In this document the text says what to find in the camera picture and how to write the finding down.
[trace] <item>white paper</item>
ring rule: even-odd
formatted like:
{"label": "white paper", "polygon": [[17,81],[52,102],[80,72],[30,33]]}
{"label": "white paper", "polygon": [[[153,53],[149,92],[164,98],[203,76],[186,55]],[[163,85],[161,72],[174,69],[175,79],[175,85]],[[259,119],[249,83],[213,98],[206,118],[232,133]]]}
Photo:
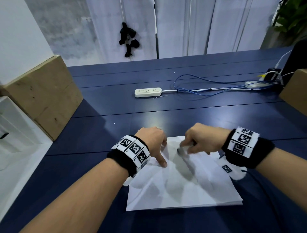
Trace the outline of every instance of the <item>white paper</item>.
{"label": "white paper", "polygon": [[155,158],[134,177],[129,186],[127,211],[242,205],[228,174],[206,153],[181,157],[177,154],[184,136],[167,138],[161,152],[168,166]]}

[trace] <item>blue cable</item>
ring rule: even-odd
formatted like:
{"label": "blue cable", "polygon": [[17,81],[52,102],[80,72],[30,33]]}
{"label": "blue cable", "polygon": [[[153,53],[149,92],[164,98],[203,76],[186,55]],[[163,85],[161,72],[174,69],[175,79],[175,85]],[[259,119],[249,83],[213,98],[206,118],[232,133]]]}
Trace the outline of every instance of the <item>blue cable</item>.
{"label": "blue cable", "polygon": [[[201,77],[198,77],[196,75],[192,75],[192,74],[183,74],[183,75],[180,75],[178,78],[176,78],[176,80],[174,81],[174,88],[178,91],[178,92],[190,92],[190,93],[193,93],[193,94],[197,94],[197,95],[200,95],[200,96],[214,96],[214,95],[217,95],[217,94],[220,94],[224,91],[228,91],[228,90],[231,90],[232,88],[238,88],[238,87],[245,87],[246,85],[239,85],[239,86],[234,86],[234,87],[222,87],[222,88],[227,88],[225,90],[222,90],[220,92],[217,92],[217,93],[214,93],[214,94],[210,94],[210,95],[203,95],[203,94],[198,94],[197,92],[202,92],[202,91],[196,91],[196,92],[193,92],[192,90],[188,90],[188,89],[185,89],[185,88],[176,88],[175,87],[175,83],[176,81],[182,77],[182,76],[185,76],[185,75],[189,75],[189,76],[193,76],[193,77],[196,77],[196,78],[199,78],[201,80],[204,80],[204,81],[209,81],[209,82],[213,82],[213,83],[224,83],[224,84],[233,84],[233,83],[238,83],[238,82],[247,82],[247,81],[250,81],[250,80],[245,80],[245,81],[233,81],[233,82],[217,82],[217,81],[212,81],[212,80],[208,80],[208,79],[204,79],[204,78],[201,78]],[[267,81],[259,81],[259,80],[255,80],[256,82],[259,82],[259,83],[268,83]],[[254,90],[263,90],[263,89],[268,89],[268,88],[271,88],[272,86],[268,86],[268,87],[263,87],[263,88],[253,88]]]}

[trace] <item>blue table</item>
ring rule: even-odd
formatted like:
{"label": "blue table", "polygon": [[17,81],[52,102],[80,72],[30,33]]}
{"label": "blue table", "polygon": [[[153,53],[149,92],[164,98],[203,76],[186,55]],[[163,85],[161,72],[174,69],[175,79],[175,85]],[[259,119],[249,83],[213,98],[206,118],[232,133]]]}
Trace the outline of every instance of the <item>blue table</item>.
{"label": "blue table", "polygon": [[[21,230],[105,159],[120,137],[141,127],[158,126],[172,137],[184,135],[196,122],[226,128],[240,125],[307,159],[307,118],[276,92],[225,92],[205,98],[186,93],[157,99],[134,97],[139,88],[171,89],[174,80],[186,73],[215,81],[256,80],[287,51],[289,48],[70,67],[84,100],[4,217],[0,232]],[[225,86],[189,76],[182,77],[178,85]],[[259,184],[247,174],[234,182],[243,206],[125,212],[128,188],[122,187],[99,232],[305,232],[307,215],[260,174],[250,172],[269,194],[278,216]]]}

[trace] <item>forearm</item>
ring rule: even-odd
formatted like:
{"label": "forearm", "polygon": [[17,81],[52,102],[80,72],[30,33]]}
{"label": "forearm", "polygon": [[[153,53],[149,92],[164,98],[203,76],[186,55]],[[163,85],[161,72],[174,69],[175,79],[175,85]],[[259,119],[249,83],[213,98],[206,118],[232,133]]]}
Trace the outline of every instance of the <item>forearm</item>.
{"label": "forearm", "polygon": [[126,169],[112,159],[105,159],[50,203],[21,232],[97,232],[127,178]]}
{"label": "forearm", "polygon": [[275,148],[256,169],[307,212],[307,160]]}

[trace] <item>black device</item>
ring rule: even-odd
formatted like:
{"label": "black device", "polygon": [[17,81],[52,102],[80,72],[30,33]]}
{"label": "black device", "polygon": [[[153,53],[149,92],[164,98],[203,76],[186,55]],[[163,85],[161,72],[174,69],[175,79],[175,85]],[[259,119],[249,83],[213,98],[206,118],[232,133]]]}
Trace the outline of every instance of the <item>black device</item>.
{"label": "black device", "polygon": [[295,44],[290,56],[281,72],[283,85],[286,86],[292,75],[297,69],[307,68],[307,39],[301,40]]}

